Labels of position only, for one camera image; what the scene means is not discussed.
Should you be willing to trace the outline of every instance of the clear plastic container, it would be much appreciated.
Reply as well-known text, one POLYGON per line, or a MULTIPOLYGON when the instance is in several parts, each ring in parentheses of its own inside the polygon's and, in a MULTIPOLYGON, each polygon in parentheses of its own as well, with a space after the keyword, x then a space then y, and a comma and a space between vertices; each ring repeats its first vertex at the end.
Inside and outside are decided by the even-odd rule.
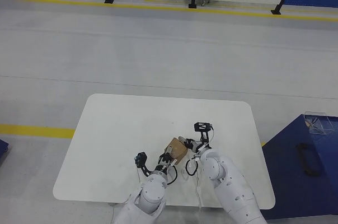
POLYGON ((310 134, 329 134, 334 131, 326 113, 307 111, 304 113, 304 121, 310 134))

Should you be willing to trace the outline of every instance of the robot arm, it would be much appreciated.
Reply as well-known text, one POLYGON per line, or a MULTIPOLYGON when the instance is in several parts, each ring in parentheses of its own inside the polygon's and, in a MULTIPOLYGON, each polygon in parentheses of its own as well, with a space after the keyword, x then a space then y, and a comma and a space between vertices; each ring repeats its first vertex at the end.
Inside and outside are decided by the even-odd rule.
POLYGON ((145 176, 147 176, 147 182, 131 194, 127 203, 117 215, 114 224, 156 223, 166 205, 166 200, 164 199, 165 189, 176 180, 175 178, 168 183, 167 178, 168 168, 176 162, 170 156, 171 150, 172 148, 168 147, 164 154, 160 155, 158 165, 154 171, 149 171, 145 166, 147 155, 144 152, 139 153, 134 158, 137 168, 142 169, 145 176))
MULTIPOLYGON (((213 128, 209 123, 196 123, 195 131, 201 132, 201 140, 179 140, 191 149, 196 158, 200 158, 205 174, 212 181, 214 192, 223 209, 236 222, 236 224, 267 224, 257 205, 254 192, 240 173, 235 164, 227 157, 219 156, 213 150, 208 140, 208 132, 213 128)), ((139 153, 135 158, 137 168, 142 169, 148 180, 138 188, 131 196, 126 205, 117 215, 115 224, 154 224, 162 213, 166 201, 165 189, 175 179, 167 183, 167 169, 175 161, 170 156, 171 149, 159 157, 159 162, 154 171, 145 167, 147 156, 139 153)))
POLYGON ((201 140, 179 140, 200 158, 203 171, 212 181, 214 192, 223 209, 237 224, 267 224, 257 205, 254 192, 232 160, 219 156, 209 143, 209 123, 196 123, 195 131, 201 132, 201 140))

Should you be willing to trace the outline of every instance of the yellow floor line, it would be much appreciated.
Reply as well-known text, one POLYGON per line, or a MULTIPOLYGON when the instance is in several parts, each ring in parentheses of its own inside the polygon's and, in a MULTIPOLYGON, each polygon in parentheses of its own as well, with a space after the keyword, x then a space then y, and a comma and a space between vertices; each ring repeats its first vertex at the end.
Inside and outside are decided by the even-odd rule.
POLYGON ((285 19, 292 19, 292 20, 313 20, 313 21, 338 22, 338 18, 329 18, 329 17, 272 15, 269 13, 237 12, 237 11, 209 10, 209 9, 199 9, 199 8, 192 9, 192 8, 183 8, 183 7, 144 6, 144 5, 136 5, 136 4, 105 4, 105 3, 98 3, 98 2, 76 2, 76 1, 61 1, 61 0, 24 0, 24 1, 37 2, 37 3, 71 4, 71 5, 80 5, 80 6, 137 8, 141 10, 166 10, 166 11, 212 13, 212 14, 222 14, 222 15, 237 15, 237 16, 251 16, 251 17, 264 17, 264 18, 285 18, 285 19))
MULTIPOLYGON (((148 3, 161 3, 161 4, 179 4, 179 5, 186 5, 185 2, 174 2, 174 1, 162 1, 162 0, 144 0, 144 2, 148 3)), ((238 6, 238 5, 224 5, 224 4, 215 4, 209 3, 206 4, 205 7, 218 7, 218 8, 243 8, 249 10, 273 10, 273 8, 269 7, 258 7, 258 6, 238 6)), ((314 11, 314 10, 290 10, 290 9, 281 9, 280 12, 304 12, 304 13, 321 13, 321 14, 331 14, 331 15, 338 15, 338 12, 330 12, 330 11, 314 11)))
POLYGON ((39 136, 49 138, 72 138, 74 129, 0 124, 0 134, 15 134, 19 136, 39 136))

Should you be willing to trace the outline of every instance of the gray floor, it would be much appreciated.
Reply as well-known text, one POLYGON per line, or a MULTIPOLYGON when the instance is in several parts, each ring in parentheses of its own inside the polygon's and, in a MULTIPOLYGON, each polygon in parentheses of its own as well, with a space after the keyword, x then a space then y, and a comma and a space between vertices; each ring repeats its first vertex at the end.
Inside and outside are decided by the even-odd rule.
MULTIPOLYGON (((94 93, 245 101, 266 142, 305 111, 338 116, 338 23, 0 2, 0 123, 75 128, 94 93)), ((52 195, 69 139, 0 137, 0 223, 110 222, 108 204, 52 195)), ((159 223, 199 215, 229 223, 177 207, 159 223)))

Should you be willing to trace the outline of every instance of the small cardboard box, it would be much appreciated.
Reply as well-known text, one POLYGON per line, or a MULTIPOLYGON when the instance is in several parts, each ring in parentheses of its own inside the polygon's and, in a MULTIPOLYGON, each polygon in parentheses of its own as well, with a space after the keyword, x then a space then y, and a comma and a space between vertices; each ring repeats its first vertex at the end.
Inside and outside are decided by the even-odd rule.
POLYGON ((170 155, 173 158, 177 159, 175 165, 178 165, 179 162, 186 155, 187 148, 177 138, 173 138, 173 140, 169 143, 169 145, 167 147, 169 147, 169 146, 172 147, 172 152, 170 153, 170 155))

